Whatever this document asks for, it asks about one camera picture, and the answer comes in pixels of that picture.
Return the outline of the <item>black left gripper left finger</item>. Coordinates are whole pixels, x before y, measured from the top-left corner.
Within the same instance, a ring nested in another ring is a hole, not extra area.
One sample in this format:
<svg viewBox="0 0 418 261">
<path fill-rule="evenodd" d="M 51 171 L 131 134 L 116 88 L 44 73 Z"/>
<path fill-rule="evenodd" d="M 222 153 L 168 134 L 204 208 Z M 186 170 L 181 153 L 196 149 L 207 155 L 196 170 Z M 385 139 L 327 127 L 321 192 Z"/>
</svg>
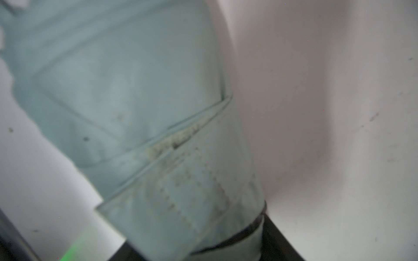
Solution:
<svg viewBox="0 0 418 261">
<path fill-rule="evenodd" d="M 127 241 L 108 261 L 146 261 Z"/>
</svg>

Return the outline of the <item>mint green umbrella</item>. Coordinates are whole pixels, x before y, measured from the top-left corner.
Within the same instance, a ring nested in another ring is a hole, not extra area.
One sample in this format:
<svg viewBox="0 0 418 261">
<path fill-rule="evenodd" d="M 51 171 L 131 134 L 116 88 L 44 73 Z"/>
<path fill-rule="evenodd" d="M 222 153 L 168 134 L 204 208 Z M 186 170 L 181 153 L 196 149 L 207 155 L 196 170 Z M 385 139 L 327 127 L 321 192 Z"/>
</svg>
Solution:
<svg viewBox="0 0 418 261">
<path fill-rule="evenodd" d="M 13 94 L 147 261 L 258 261 L 265 197 L 205 1 L 1 2 Z"/>
</svg>

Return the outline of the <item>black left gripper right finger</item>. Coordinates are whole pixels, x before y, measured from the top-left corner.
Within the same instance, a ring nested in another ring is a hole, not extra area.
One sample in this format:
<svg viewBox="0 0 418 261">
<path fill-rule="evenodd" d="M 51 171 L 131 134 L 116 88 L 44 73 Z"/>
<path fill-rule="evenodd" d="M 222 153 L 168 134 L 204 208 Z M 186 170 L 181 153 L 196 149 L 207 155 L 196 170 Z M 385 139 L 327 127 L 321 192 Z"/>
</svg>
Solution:
<svg viewBox="0 0 418 261">
<path fill-rule="evenodd" d="M 305 261 L 267 214 L 264 215 L 261 261 Z"/>
</svg>

